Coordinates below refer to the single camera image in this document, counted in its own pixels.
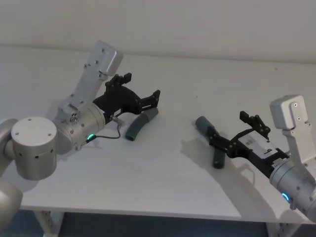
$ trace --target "blue led light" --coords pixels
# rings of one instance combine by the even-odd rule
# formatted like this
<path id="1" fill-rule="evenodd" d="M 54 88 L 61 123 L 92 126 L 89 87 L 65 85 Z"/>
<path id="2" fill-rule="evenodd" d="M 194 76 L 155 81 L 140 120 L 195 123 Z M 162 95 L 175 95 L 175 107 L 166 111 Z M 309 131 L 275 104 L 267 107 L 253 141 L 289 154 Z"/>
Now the blue led light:
<path id="1" fill-rule="evenodd" d="M 87 140 L 89 140 L 91 137 L 93 137 L 94 136 L 94 134 L 90 134 L 89 136 L 88 136 L 88 138 L 87 138 Z"/>
<path id="2" fill-rule="evenodd" d="M 282 193 L 282 196 L 287 200 L 290 201 L 290 199 L 288 198 L 288 196 L 285 193 Z"/>

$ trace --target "white wall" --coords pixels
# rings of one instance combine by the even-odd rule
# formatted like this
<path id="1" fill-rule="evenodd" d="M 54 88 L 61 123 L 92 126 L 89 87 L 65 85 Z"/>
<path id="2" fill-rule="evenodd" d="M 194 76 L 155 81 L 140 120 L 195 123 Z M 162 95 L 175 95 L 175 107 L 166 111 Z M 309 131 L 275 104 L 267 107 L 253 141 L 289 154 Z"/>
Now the white wall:
<path id="1" fill-rule="evenodd" d="M 0 45 L 316 62 L 315 0 L 1 0 Z"/>

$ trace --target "robotic arm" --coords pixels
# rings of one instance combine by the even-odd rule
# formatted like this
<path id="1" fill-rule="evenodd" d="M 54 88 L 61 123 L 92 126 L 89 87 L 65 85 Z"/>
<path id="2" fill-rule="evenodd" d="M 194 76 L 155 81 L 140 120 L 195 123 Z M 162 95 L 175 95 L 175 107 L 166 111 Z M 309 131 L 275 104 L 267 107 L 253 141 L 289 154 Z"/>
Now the robotic arm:
<path id="1" fill-rule="evenodd" d="M 131 73 L 115 75 L 122 53 L 98 41 L 84 65 L 82 77 L 74 90 L 58 107 L 53 121 L 42 117 L 8 119 L 0 123 L 0 171 L 15 160 L 17 172 L 28 180 L 41 180 L 56 169 L 57 155 L 79 150 L 92 141 L 107 123 L 115 121 L 118 131 L 123 124 L 118 116 L 156 108 L 160 91 L 141 99 L 122 86 L 131 81 Z M 104 95 L 95 99 L 102 83 Z M 0 230 L 20 208 L 23 194 L 9 182 L 0 179 Z"/>
<path id="2" fill-rule="evenodd" d="M 273 101 L 270 109 L 276 128 L 282 129 L 287 138 L 290 154 L 270 142 L 270 128 L 258 115 L 249 117 L 246 112 L 240 112 L 240 120 L 252 128 L 232 140 L 220 136 L 205 117 L 199 117 L 196 125 L 209 138 L 209 144 L 217 149 L 214 159 L 223 163 L 225 154 L 230 158 L 246 158 L 269 178 L 292 210 L 297 208 L 316 222 L 316 181 L 311 174 L 313 166 L 308 165 L 316 162 L 316 150 L 304 98 L 301 95 L 284 96 Z"/>

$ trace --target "table surface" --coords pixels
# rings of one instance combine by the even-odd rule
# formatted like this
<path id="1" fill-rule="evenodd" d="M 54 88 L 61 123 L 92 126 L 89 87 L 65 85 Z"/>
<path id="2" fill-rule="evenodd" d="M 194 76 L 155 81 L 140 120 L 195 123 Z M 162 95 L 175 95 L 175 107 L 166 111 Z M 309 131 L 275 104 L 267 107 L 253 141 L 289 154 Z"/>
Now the table surface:
<path id="1" fill-rule="evenodd" d="M 0 119 L 54 118 L 87 57 L 0 47 Z M 259 114 L 272 128 L 272 142 L 287 151 L 269 103 L 303 94 L 315 124 L 316 65 L 126 55 L 119 73 L 128 72 L 133 78 L 127 87 L 139 96 L 161 90 L 158 116 L 134 142 L 97 139 L 58 157 L 56 171 L 39 182 L 22 179 L 12 163 L 3 177 L 23 191 L 22 209 L 309 223 L 245 159 L 212 168 L 214 150 L 193 123 L 204 115 L 231 139 L 248 127 L 238 119 L 241 110 Z M 123 134 L 135 117 L 121 117 Z M 115 124 L 99 134 L 116 135 Z"/>

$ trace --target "green led light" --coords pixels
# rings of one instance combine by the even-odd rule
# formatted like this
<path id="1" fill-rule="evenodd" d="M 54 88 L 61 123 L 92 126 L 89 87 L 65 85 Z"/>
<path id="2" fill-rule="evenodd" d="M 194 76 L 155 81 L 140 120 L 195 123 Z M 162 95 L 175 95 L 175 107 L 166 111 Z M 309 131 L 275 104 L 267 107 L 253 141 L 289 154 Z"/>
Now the green led light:
<path id="1" fill-rule="evenodd" d="M 90 134 L 89 136 L 88 136 L 88 138 L 87 138 L 87 140 L 89 140 L 91 137 L 93 137 L 94 136 L 94 134 Z"/>

